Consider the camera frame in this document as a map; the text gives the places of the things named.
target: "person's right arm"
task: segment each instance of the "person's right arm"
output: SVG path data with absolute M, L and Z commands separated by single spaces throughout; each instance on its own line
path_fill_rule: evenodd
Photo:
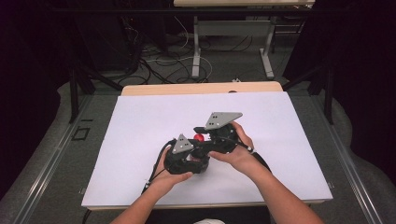
M 243 128 L 236 122 L 233 122 L 233 126 L 241 141 L 253 147 L 253 142 Z M 219 161 L 230 163 L 233 168 L 247 175 L 256 184 L 276 223 L 323 223 L 311 208 L 289 191 L 245 148 L 238 146 L 228 154 L 211 151 L 209 155 Z

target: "hand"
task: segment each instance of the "hand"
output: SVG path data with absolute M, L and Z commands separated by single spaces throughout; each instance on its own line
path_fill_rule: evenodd
M 165 160 L 165 155 L 168 150 L 169 147 L 163 151 L 157 166 L 157 170 L 155 171 L 154 176 L 156 177 L 154 180 L 152 180 L 151 185 L 147 189 L 147 191 L 150 191 L 150 194 L 155 194 L 158 199 L 168 193 L 175 184 L 192 177 L 192 172 L 187 172 L 181 175 L 171 175 L 167 170 L 164 169 L 163 161 Z
M 254 148 L 253 141 L 245 134 L 242 126 L 236 122 L 231 122 L 239 136 L 239 139 L 247 146 Z M 263 167 L 250 153 L 243 147 L 237 146 L 233 152 L 223 154 L 216 151 L 209 152 L 209 156 L 218 161 L 225 161 L 231 164 L 237 171 L 249 177 L 257 170 L 257 167 Z

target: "dark fabric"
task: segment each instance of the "dark fabric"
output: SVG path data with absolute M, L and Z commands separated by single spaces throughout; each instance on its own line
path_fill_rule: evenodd
M 346 3 L 317 1 L 315 7 Z M 396 6 L 394 1 L 360 1 L 350 31 L 340 35 L 344 18 L 308 19 L 284 77 L 294 80 L 331 52 L 334 98 L 352 123 L 351 149 L 379 167 L 396 184 Z M 348 39 L 335 46 L 334 40 Z
M 146 223 L 192 224 L 205 218 L 218 219 L 226 224 L 271 223 L 265 206 L 153 210 Z
M 37 37 L 40 29 L 31 23 L 19 26 L 20 21 L 15 20 L 23 14 L 6 4 L 0 6 L 0 198 L 29 161 L 60 104 L 49 69 L 40 63 L 44 55 L 33 51 L 43 47 L 45 52 L 45 38 Z M 35 46 L 31 48 L 26 39 Z

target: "forearm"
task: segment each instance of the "forearm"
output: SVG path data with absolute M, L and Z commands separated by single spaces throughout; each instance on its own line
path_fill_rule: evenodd
M 276 223 L 323 223 L 322 220 L 263 167 L 250 175 Z
M 155 193 L 150 192 L 150 188 L 142 194 L 131 206 L 122 212 L 112 224 L 137 224 L 145 223 L 151 213 L 155 203 L 161 197 L 156 196 Z

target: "person's right hand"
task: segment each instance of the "person's right hand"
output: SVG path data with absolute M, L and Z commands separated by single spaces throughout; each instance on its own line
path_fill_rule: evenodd
M 236 130 L 236 133 L 239 136 L 239 139 L 247 146 L 253 147 L 253 141 L 249 136 L 245 134 L 242 126 L 236 122 L 232 122 L 233 127 Z M 237 146 L 233 152 L 223 154 L 216 151 L 209 152 L 209 156 L 218 160 L 225 161 L 231 164 L 233 168 L 237 171 L 245 174 L 249 177 L 254 175 L 254 172 L 258 171 L 258 168 L 263 167 L 250 153 L 246 148 L 241 146 Z

